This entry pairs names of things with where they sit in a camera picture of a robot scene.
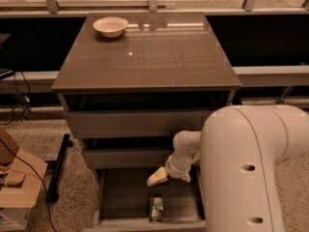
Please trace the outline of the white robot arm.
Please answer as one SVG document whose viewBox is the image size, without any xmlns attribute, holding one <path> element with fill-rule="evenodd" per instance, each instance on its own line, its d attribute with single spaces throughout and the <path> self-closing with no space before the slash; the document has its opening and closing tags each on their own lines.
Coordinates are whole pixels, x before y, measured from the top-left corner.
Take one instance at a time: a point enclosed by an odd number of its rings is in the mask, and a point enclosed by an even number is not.
<svg viewBox="0 0 309 232">
<path fill-rule="evenodd" d="M 275 164 L 309 152 L 308 113 L 284 104 L 226 106 L 200 131 L 178 132 L 173 147 L 147 185 L 188 182 L 199 163 L 207 232 L 285 232 Z"/>
</svg>

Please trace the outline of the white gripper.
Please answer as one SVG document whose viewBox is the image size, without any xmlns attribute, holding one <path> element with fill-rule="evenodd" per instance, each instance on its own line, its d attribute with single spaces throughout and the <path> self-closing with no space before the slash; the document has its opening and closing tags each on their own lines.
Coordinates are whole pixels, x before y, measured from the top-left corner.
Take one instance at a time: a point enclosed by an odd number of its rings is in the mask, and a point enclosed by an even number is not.
<svg viewBox="0 0 309 232">
<path fill-rule="evenodd" d="M 194 162 L 195 158 L 192 156 L 172 154 L 165 162 L 165 167 L 159 167 L 157 171 L 148 178 L 147 185 L 151 187 L 166 182 L 168 180 L 168 175 L 174 179 L 181 179 L 189 183 L 191 181 L 189 172 Z"/>
</svg>

